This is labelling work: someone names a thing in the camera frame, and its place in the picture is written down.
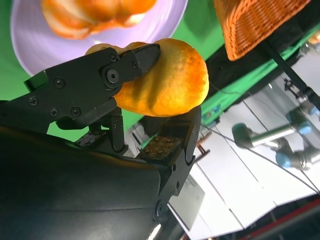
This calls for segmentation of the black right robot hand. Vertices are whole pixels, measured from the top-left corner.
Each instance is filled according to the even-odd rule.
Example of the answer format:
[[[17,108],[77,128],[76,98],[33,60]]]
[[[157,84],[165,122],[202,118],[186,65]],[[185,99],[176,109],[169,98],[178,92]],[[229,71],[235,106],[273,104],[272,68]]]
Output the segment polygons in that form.
[[[0,103],[3,240],[144,240],[195,162],[201,107],[175,114],[126,157],[116,94],[142,77],[164,80],[172,40],[114,47],[40,71],[28,93]]]

